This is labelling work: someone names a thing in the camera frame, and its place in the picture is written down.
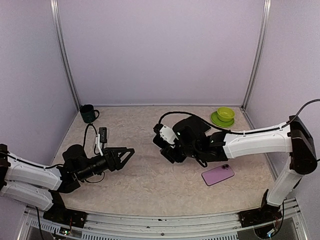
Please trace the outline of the purple-edged black-screen phone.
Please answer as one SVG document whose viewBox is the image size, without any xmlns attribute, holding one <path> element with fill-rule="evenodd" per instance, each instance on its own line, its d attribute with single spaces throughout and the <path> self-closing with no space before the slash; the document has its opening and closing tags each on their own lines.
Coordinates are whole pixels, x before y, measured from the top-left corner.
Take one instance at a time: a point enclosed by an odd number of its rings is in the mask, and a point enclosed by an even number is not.
<svg viewBox="0 0 320 240">
<path fill-rule="evenodd" d="M 183 128 L 190 128 L 196 132 L 206 133 L 208 132 L 211 127 L 203 122 L 199 117 L 196 116 L 189 116 L 185 119 L 180 120 L 173 126 L 173 131 L 178 132 L 181 131 Z"/>
</svg>

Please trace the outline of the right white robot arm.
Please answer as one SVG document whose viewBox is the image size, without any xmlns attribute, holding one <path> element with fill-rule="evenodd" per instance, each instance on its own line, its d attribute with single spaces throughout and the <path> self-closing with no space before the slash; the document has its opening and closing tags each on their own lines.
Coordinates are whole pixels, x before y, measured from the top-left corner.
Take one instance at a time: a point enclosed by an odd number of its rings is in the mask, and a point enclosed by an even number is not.
<svg viewBox="0 0 320 240">
<path fill-rule="evenodd" d="M 289 121 L 271 127 L 238 132 L 217 128 L 216 132 L 207 135 L 211 127 L 212 124 L 194 114 L 173 127 L 159 121 L 153 127 L 153 143 L 171 163 L 192 158 L 204 168 L 210 162 L 247 155 L 287 153 L 284 169 L 273 188 L 264 193 L 262 206 L 255 212 L 260 222 L 268 221 L 302 177 L 318 166 L 313 137 L 297 116 L 290 116 Z"/>
</svg>

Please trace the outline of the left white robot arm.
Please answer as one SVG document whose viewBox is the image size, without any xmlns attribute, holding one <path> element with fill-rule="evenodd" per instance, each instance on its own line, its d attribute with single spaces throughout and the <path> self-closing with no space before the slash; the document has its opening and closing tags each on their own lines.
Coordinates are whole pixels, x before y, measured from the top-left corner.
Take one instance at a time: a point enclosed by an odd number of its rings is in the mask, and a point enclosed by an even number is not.
<svg viewBox="0 0 320 240">
<path fill-rule="evenodd" d="M 63 154 L 63 164 L 37 165 L 19 158 L 0 145 L 0 195 L 48 211 L 63 223 L 70 211 L 63 206 L 60 194 L 69 194 L 81 183 L 106 170 L 121 170 L 135 150 L 126 147 L 107 147 L 102 153 L 88 158 L 79 144 L 70 146 Z"/>
</svg>

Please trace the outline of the dark green mug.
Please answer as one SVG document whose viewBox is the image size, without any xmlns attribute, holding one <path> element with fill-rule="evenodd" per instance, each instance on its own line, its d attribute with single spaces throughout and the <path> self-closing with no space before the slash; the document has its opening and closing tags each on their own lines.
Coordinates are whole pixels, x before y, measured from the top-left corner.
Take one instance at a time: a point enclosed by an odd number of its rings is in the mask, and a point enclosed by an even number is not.
<svg viewBox="0 0 320 240">
<path fill-rule="evenodd" d="M 85 104 L 80 108 L 80 115 L 86 124 L 91 124 L 100 116 L 100 111 L 95 109 L 92 104 Z"/>
</svg>

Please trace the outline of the green bowl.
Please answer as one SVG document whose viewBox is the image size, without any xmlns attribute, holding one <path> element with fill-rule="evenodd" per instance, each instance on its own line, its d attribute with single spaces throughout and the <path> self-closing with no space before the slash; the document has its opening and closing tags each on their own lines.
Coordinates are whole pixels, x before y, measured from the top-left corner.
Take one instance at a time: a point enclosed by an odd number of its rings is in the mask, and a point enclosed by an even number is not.
<svg viewBox="0 0 320 240">
<path fill-rule="evenodd" d="M 222 122 L 230 122 L 235 117 L 235 112 L 229 107 L 219 107 L 216 112 L 218 119 Z"/>
</svg>

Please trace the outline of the front aluminium rail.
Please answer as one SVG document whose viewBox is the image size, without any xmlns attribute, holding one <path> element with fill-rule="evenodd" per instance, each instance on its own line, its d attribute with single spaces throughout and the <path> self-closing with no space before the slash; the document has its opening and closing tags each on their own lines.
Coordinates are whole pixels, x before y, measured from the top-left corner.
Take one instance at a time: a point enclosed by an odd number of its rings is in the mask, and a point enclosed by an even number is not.
<svg viewBox="0 0 320 240">
<path fill-rule="evenodd" d="M 283 223 L 280 232 L 275 237 L 288 240 L 310 240 L 306 224 L 298 204 L 293 199 L 284 202 L 284 220 L 288 220 L 289 230 L 285 231 Z M 26 240 L 32 228 L 38 228 L 38 218 L 35 209 L 28 208 L 22 216 L 21 228 L 17 240 Z M 255 226 L 242 227 L 237 212 L 191 216 L 133 216 L 124 214 L 102 214 L 90 212 L 87 214 L 83 228 L 71 227 L 71 234 L 60 234 L 62 228 L 68 226 L 42 219 L 41 230 L 56 234 L 61 238 L 73 240 L 236 240 L 239 233 L 250 229 L 262 228 L 271 222 Z"/>
</svg>

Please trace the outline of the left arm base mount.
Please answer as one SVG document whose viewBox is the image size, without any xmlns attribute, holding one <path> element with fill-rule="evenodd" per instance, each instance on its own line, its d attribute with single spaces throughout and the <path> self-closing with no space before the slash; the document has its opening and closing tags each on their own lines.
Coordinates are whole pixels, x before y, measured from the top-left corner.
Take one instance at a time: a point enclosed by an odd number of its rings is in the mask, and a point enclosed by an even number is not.
<svg viewBox="0 0 320 240">
<path fill-rule="evenodd" d="M 43 218 L 54 223 L 83 229 L 88 214 L 84 211 L 66 208 L 63 199 L 58 192 L 49 190 L 49 193 L 52 196 L 53 205 L 48 210 L 44 211 Z"/>
</svg>

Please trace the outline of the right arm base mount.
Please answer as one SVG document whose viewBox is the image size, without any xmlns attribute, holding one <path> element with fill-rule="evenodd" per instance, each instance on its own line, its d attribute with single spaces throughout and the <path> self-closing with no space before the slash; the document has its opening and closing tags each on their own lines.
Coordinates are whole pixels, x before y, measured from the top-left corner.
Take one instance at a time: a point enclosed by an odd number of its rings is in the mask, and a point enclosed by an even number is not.
<svg viewBox="0 0 320 240">
<path fill-rule="evenodd" d="M 242 228 L 268 223 L 283 217 L 280 206 L 272 206 L 267 203 L 268 191 L 267 189 L 264 192 L 260 207 L 238 213 Z"/>
</svg>

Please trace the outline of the left aluminium frame post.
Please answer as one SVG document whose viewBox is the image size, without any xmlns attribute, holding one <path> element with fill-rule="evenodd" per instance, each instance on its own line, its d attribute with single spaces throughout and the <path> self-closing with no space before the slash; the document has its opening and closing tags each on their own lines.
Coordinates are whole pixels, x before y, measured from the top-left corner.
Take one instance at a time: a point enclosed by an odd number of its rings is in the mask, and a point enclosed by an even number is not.
<svg viewBox="0 0 320 240">
<path fill-rule="evenodd" d="M 79 94 L 78 94 L 78 91 L 76 89 L 76 85 L 75 85 L 75 82 L 73 79 L 73 75 L 72 75 L 72 71 L 71 71 L 71 67 L 70 67 L 70 62 L 69 62 L 69 58 L 68 58 L 68 54 L 67 54 L 67 49 L 65 46 L 58 1 L 51 0 L 50 1 L 50 8 L 51 8 L 53 24 L 54 24 L 54 28 L 55 28 L 55 32 L 56 32 L 59 52 L 61 55 L 61 60 L 62 60 L 64 72 L 66 75 L 67 84 L 69 86 L 71 97 L 72 97 L 73 103 L 75 105 L 75 108 L 77 111 L 79 111 L 80 107 L 81 107 L 81 101 L 80 101 Z"/>
</svg>

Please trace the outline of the aluminium frame post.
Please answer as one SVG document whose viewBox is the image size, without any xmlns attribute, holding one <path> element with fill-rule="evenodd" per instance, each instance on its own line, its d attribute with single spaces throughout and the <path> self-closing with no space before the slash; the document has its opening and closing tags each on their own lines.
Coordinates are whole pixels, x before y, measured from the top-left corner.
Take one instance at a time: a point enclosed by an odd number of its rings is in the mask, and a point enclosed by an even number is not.
<svg viewBox="0 0 320 240">
<path fill-rule="evenodd" d="M 256 82 L 257 74 L 259 71 L 259 66 L 260 66 L 262 55 L 263 55 L 265 38 L 267 35 L 267 30 L 268 30 L 268 23 L 269 23 L 269 19 L 270 19 L 271 5 L 272 5 L 271 0 L 264 1 L 257 47 L 256 47 L 256 51 L 255 51 L 255 56 L 253 59 L 252 69 L 251 69 L 250 76 L 249 76 L 248 86 L 247 86 L 245 96 L 244 96 L 244 99 L 243 99 L 243 102 L 241 105 L 243 111 L 246 111 L 246 109 L 248 108 L 248 105 L 249 105 L 249 102 L 250 102 L 250 99 L 251 99 L 251 96 L 253 93 L 254 85 Z"/>
<path fill-rule="evenodd" d="M 69 86 L 71 97 L 72 97 L 73 103 L 75 105 L 75 108 L 77 111 L 79 111 L 80 107 L 81 107 L 81 101 L 80 101 L 79 94 L 78 94 L 78 91 L 76 89 L 76 85 L 75 85 L 75 82 L 73 79 L 73 75 L 72 75 L 72 71 L 71 71 L 71 67 L 70 67 L 70 62 L 69 62 L 69 58 L 68 58 L 68 54 L 67 54 L 67 49 L 65 46 L 58 1 L 51 0 L 50 1 L 50 8 L 51 8 L 53 24 L 54 24 L 54 28 L 55 28 L 55 32 L 56 32 L 59 52 L 61 55 L 61 60 L 62 60 L 64 72 L 66 75 L 67 84 Z"/>
</svg>

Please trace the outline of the right aluminium frame post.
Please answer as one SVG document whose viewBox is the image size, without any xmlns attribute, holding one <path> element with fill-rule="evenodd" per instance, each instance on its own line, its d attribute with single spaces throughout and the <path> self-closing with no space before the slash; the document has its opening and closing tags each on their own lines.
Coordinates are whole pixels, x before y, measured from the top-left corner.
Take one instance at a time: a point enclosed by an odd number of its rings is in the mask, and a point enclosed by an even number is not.
<svg viewBox="0 0 320 240">
<path fill-rule="evenodd" d="M 256 82 L 257 74 L 259 71 L 259 66 L 260 66 L 262 55 L 263 55 L 265 38 L 267 35 L 267 30 L 268 30 L 268 23 L 269 23 L 269 19 L 270 19 L 271 5 L 272 5 L 271 0 L 264 1 L 257 47 L 256 47 L 256 51 L 255 51 L 255 56 L 253 59 L 252 69 L 251 69 L 250 76 L 249 76 L 248 86 L 247 86 L 245 96 L 244 96 L 244 99 L 243 99 L 243 102 L 241 105 L 243 111 L 246 111 L 246 109 L 248 108 L 248 105 L 249 105 L 249 102 L 250 102 L 250 99 L 251 99 L 251 96 L 253 93 L 254 85 Z"/>
</svg>

